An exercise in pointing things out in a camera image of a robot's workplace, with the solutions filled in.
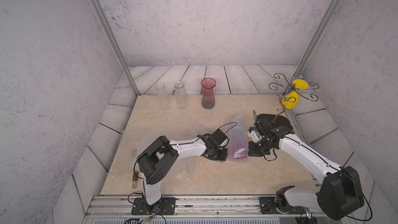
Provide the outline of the purple bubble vase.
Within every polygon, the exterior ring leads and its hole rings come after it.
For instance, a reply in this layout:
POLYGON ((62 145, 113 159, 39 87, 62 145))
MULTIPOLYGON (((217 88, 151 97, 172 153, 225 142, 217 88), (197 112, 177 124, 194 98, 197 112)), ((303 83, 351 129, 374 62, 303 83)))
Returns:
POLYGON ((248 135, 245 126, 245 118, 242 114, 237 114, 226 125, 228 157, 231 162, 245 163, 248 160, 248 135))

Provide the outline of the pink bubble vase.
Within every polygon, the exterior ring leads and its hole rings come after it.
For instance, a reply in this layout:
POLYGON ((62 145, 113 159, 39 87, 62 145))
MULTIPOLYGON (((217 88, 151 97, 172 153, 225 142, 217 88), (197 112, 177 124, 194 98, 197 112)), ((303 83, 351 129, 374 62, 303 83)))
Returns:
POLYGON ((202 107, 210 110, 215 106, 214 87, 217 85, 212 78, 204 78, 201 82, 203 88, 202 107))

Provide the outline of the clear bubble vase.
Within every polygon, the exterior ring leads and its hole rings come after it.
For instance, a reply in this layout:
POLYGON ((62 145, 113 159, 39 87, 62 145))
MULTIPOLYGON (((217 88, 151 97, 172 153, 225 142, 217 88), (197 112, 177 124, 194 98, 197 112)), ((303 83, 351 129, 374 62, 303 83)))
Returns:
POLYGON ((181 81, 178 81, 174 85, 175 95, 176 95, 176 104, 180 109, 185 109, 188 107, 188 101, 186 97, 186 89, 185 84, 181 81))

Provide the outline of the clear glass vase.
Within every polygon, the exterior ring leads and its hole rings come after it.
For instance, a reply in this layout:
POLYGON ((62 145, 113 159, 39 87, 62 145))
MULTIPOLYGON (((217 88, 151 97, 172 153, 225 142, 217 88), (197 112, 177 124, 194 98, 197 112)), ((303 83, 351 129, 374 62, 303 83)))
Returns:
POLYGON ((164 83, 157 83, 155 85, 155 90, 157 93, 158 105, 162 110, 168 110, 171 108, 171 102, 169 99, 169 95, 167 93, 166 87, 164 83))

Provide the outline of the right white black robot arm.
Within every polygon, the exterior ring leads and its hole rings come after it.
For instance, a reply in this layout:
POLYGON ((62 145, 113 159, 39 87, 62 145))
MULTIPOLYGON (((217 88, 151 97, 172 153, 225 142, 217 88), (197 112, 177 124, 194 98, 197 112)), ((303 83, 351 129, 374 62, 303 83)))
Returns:
POLYGON ((341 220, 368 203, 362 192, 359 173, 352 167, 342 167, 305 144, 283 118, 281 123, 270 120, 271 115, 255 117, 248 130, 250 157, 265 157, 277 149, 290 155, 305 167, 320 183, 316 189, 286 186, 276 193, 275 208, 288 214, 294 207, 323 211, 332 220, 341 220))

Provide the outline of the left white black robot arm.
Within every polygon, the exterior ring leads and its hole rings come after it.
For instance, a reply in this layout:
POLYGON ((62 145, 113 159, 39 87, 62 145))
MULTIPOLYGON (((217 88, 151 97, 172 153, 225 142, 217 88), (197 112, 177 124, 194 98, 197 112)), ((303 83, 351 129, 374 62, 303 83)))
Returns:
POLYGON ((230 139, 220 129, 184 141, 172 141, 165 136, 158 137, 136 160, 143 175, 146 203, 149 206, 160 203, 161 180, 166 177, 177 160, 205 157, 211 161, 225 162, 229 141, 230 139))

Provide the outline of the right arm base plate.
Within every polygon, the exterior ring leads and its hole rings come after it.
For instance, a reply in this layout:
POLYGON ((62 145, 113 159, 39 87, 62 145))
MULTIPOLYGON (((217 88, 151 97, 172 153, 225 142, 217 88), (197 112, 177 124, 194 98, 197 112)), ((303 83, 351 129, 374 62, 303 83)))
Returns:
POLYGON ((259 205, 261 214, 300 215, 304 213, 302 207, 278 206, 275 197, 260 197, 259 205))

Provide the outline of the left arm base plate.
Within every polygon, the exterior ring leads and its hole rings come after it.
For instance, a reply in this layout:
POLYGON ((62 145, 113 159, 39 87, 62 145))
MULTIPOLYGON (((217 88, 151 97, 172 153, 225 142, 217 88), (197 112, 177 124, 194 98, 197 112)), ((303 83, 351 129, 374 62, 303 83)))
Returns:
POLYGON ((153 205, 149 205, 144 198, 135 198, 131 214, 136 215, 174 215, 176 198, 161 198, 153 205))

